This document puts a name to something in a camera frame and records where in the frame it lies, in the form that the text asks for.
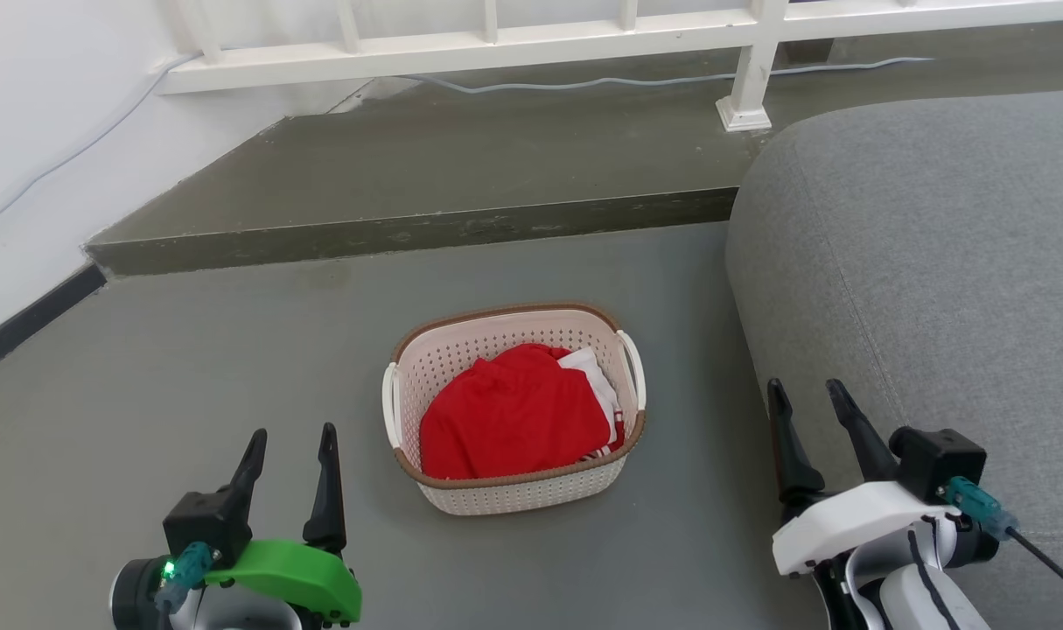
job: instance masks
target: gray sofa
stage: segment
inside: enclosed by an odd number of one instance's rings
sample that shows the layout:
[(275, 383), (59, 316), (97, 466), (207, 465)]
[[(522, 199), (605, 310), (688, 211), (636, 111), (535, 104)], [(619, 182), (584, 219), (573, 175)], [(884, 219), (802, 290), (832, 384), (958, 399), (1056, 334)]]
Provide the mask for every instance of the gray sofa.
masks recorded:
[[(891, 103), (779, 133), (729, 226), (762, 391), (778, 376), (831, 489), (860, 483), (823, 384), (884, 439), (951, 427), (1063, 566), (1063, 91)], [(1063, 582), (1013, 542), (951, 572), (995, 629), (1063, 628)]]

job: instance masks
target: basket handle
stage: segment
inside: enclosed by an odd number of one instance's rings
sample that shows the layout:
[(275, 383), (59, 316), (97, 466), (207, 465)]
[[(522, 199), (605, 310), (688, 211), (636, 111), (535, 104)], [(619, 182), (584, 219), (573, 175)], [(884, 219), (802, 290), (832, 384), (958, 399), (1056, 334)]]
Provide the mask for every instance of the basket handle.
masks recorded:
[(631, 368), (631, 382), (636, 385), (636, 410), (643, 411), (647, 408), (647, 384), (644, 382), (644, 364), (640, 362), (640, 352), (636, 350), (636, 343), (624, 330), (618, 330), (615, 336), (624, 342), (624, 350), (628, 354), (628, 362)]
[(383, 425), (388, 430), (388, 442), (391, 448), (399, 448), (399, 422), (394, 409), (394, 391), (399, 382), (396, 365), (392, 361), (383, 373)]

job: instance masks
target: wire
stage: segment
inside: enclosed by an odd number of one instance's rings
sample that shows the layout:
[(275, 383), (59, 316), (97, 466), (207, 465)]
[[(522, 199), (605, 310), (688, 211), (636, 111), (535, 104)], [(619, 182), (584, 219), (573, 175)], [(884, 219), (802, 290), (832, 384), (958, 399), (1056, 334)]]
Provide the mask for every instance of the wire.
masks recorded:
[(1063, 579), (1063, 568), (1060, 568), (1059, 563), (1056, 563), (1056, 561), (1052, 561), (1051, 558), (1048, 558), (1047, 554), (1040, 550), (1033, 543), (1028, 542), (1028, 539), (1025, 539), (1020, 531), (1017, 531), (1012, 527), (1007, 527), (1007, 533), (1010, 534), (1011, 539), (1020, 543), (1022, 547), (1028, 549), (1029, 554), (1034, 555), (1035, 559), (1043, 562), (1044, 566), (1047, 566), (1052, 573), (1059, 575), (1060, 579)]
[(170, 625), (170, 602), (163, 602), (158, 611), (158, 630), (172, 630)]
[[(933, 59), (931, 59), (931, 57), (893, 57), (892, 59), (884, 59), (872, 64), (840, 64), (840, 65), (824, 65), (824, 67), (783, 68), (783, 69), (774, 69), (774, 71), (772, 71), (771, 76), (808, 74), (808, 72), (847, 72), (847, 71), (856, 71), (856, 69), (876, 69), (880, 67), (890, 67), (890, 65), (894, 64), (904, 64), (911, 62), (930, 62), (930, 61)], [(636, 85), (637, 87), (662, 87), (662, 85), (703, 83), (705, 81), (728, 81), (730, 79), (735, 79), (735, 76), (738, 75), (736, 75), (733, 72), (727, 72), (727, 74), (708, 74), (706, 76), (679, 76), (679, 79), (664, 79), (659, 81), (640, 81), (635, 79), (618, 79), (618, 76), (604, 76), (603, 79), (585, 81), (583, 83), (563, 83), (559, 85), (544, 85), (538, 83), (501, 83), (499, 85), (484, 85), (484, 87), (465, 87), (463, 85), (457, 85), (456, 83), (450, 83), (442, 79), (436, 79), (435, 76), (427, 76), (424, 74), (404, 74), (403, 79), (412, 79), (415, 81), (422, 81), (423, 83), (432, 83), (434, 85), (440, 85), (440, 87), (448, 87), (450, 89), (455, 89), (455, 91), (462, 92), (462, 95), (486, 95), (486, 92), (501, 91), (501, 89), (541, 89), (542, 91), (564, 91), (564, 89), (593, 87), (594, 85), (602, 85), (604, 83)]]
[(947, 603), (943, 601), (943, 596), (935, 590), (935, 583), (932, 583), (932, 578), (930, 575), (927, 575), (927, 564), (924, 563), (923, 558), (919, 558), (916, 533), (911, 529), (908, 530), (908, 550), (912, 551), (912, 562), (916, 564), (916, 571), (919, 572), (919, 581), (924, 582), (924, 589), (927, 589), (927, 594), (931, 595), (935, 610), (940, 611), (940, 614), (946, 619), (948, 629), (960, 630), (955, 617), (951, 617), (951, 611), (947, 610)]
[(102, 140), (103, 137), (107, 135), (107, 133), (114, 132), (115, 127), (119, 126), (119, 124), (122, 123), (122, 121), (126, 120), (126, 117), (132, 115), (132, 113), (135, 113), (136, 108), (138, 108), (138, 106), (142, 104), (142, 101), (145, 101), (146, 98), (149, 97), (154, 91), (155, 87), (158, 87), (158, 82), (161, 82), (164, 79), (164, 76), (166, 76), (167, 72), (171, 71), (171, 69), (174, 69), (175, 67), (179, 67), (184, 63), (196, 59), (199, 56), (200, 56), (199, 52), (196, 53), (195, 55), (184, 55), (183, 57), (171, 61), (170, 63), (164, 65), (164, 67), (161, 67), (158, 69), (158, 72), (154, 75), (154, 79), (152, 79), (150, 84), (148, 84), (147, 87), (144, 89), (144, 91), (140, 92), (140, 96), (136, 97), (134, 101), (131, 101), (131, 105), (129, 105), (126, 112), (123, 112), (122, 116), (119, 116), (119, 118), (115, 119), (115, 122), (112, 122), (111, 124), (107, 124), (106, 126), (101, 129), (94, 136), (94, 138), (84, 142), (83, 147), (80, 147), (75, 151), (72, 151), (71, 154), (68, 154), (68, 156), (66, 156), (66, 158), (57, 160), (55, 164), (52, 164), (52, 166), (45, 169), (45, 171), (40, 172), (39, 175), (33, 176), (31, 180), (28, 180), (28, 182), (24, 182), (23, 184), (14, 187), (15, 192), (12, 192), (11, 195), (4, 197), (2, 203), (0, 203), (0, 216), (4, 211), (10, 210), (12, 205), (14, 205), (19, 199), (22, 199), (22, 195), (27, 194), (27, 192), (30, 191), (30, 188), (33, 188), (34, 185), (44, 180), (45, 176), (50, 175), (51, 172), (70, 163), (72, 159), (75, 159), (77, 156), (80, 156), (80, 154), (82, 154), (84, 151), (87, 151), (87, 149), (94, 147), (96, 142)]

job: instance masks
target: black cable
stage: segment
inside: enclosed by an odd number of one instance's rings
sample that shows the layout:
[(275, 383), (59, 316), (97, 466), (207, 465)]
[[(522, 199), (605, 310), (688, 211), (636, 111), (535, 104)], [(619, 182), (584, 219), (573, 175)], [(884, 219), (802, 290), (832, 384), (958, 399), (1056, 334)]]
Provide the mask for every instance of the black cable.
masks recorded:
[(170, 625), (170, 602), (162, 602), (158, 611), (158, 630), (172, 630)]
[(1051, 558), (1048, 558), (1048, 556), (1044, 554), (1044, 551), (1037, 549), (1033, 543), (1028, 542), (1027, 539), (1020, 534), (1020, 531), (1015, 530), (1013, 527), (1007, 527), (1007, 533), (1010, 534), (1014, 541), (1020, 543), (1022, 547), (1028, 549), (1029, 554), (1034, 555), (1035, 559), (1043, 562), (1044, 566), (1047, 566), (1052, 573), (1059, 575), (1060, 579), (1063, 579), (1063, 569), (1060, 568), (1059, 563), (1056, 563)]
[(947, 620), (948, 629), (961, 630), (958, 623), (955, 622), (955, 617), (951, 617), (951, 611), (947, 610), (947, 603), (943, 601), (943, 596), (935, 590), (935, 583), (932, 583), (932, 578), (930, 575), (927, 575), (927, 565), (924, 563), (924, 559), (919, 558), (916, 533), (911, 529), (908, 530), (908, 549), (912, 551), (912, 562), (916, 563), (916, 569), (919, 571), (919, 581), (924, 582), (924, 589), (927, 589), (927, 594), (931, 595), (935, 610), (940, 611), (943, 618)]

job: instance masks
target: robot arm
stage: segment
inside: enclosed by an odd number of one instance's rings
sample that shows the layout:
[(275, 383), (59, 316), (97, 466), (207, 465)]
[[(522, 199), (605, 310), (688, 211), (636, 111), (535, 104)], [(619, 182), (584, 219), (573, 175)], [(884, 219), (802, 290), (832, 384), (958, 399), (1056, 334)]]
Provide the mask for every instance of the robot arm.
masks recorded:
[(256, 430), (231, 483), (185, 494), (164, 520), (170, 554), (119, 572), (111, 601), (116, 630), (318, 630), (359, 620), (362, 594), (340, 555), (347, 538), (336, 428), (322, 430), (304, 543), (252, 539), (248, 513), (266, 448), (267, 431)]
[(769, 414), (783, 506), (773, 535), (776, 568), (814, 579), (837, 630), (986, 629), (943, 569), (985, 562), (998, 543), (938, 495), (954, 476), (978, 481), (986, 452), (950, 429), (902, 427), (887, 446), (842, 382), (832, 379), (827, 390), (866, 482), (824, 492), (792, 426), (788, 395), (773, 379)]

